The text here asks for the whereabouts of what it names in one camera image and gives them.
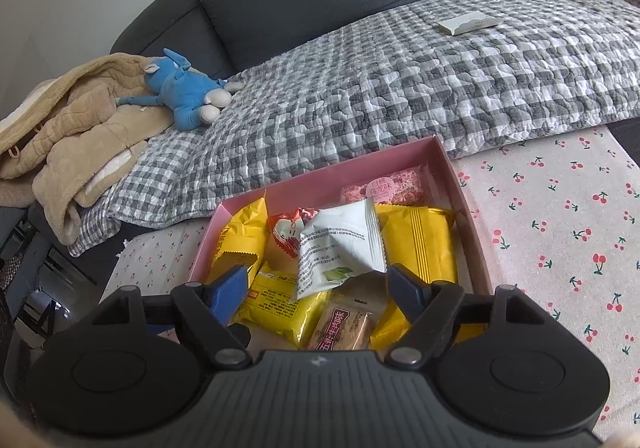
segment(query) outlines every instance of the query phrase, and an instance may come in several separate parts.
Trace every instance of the gray and white plaid blanket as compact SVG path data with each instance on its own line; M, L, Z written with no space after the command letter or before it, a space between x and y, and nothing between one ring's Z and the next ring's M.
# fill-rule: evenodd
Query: gray and white plaid blanket
M493 28L445 36L479 10ZM221 200L439 135L451 157L640 116L640 9L624 0L421 0L248 69L210 128L173 127L82 218L74 255L120 221L162 228Z

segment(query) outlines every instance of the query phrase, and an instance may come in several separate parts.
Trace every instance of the pink cardboard box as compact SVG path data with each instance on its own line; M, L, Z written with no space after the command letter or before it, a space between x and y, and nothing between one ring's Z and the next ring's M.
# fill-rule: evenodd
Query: pink cardboard box
M236 212L256 199L266 198L269 215L290 212L299 207L329 208L339 205L340 189L343 187L414 167L421 167L424 204L452 208L457 212L456 229L474 292L491 293L489 275L471 213L456 173L436 137L385 148L222 201L209 222L191 269L190 280L207 278L220 232Z

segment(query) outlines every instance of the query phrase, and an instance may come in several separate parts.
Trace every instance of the pink round label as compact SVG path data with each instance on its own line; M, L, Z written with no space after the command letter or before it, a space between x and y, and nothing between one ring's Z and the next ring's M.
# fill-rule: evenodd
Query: pink round label
M374 202L389 202L396 193L396 183L391 177L378 177L374 179L365 189L367 197L373 197Z

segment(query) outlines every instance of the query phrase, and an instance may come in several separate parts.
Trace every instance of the beige fleece blanket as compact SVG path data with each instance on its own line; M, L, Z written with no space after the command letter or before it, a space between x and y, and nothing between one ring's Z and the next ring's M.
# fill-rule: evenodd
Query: beige fleece blanket
M76 204L95 203L129 173L145 139L173 123L165 107L116 107L118 97L146 93L148 60L117 53L75 67L0 121L0 205L38 200L60 242L73 243Z

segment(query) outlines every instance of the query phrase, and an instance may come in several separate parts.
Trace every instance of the stuffed animal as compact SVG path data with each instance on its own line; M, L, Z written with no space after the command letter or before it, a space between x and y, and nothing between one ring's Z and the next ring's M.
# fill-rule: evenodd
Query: stuffed animal
M119 105L166 105L174 112L179 130L193 130L219 118L231 95L244 87L240 82L212 80L170 49L164 49L164 54L144 67L145 85L153 94L120 98Z

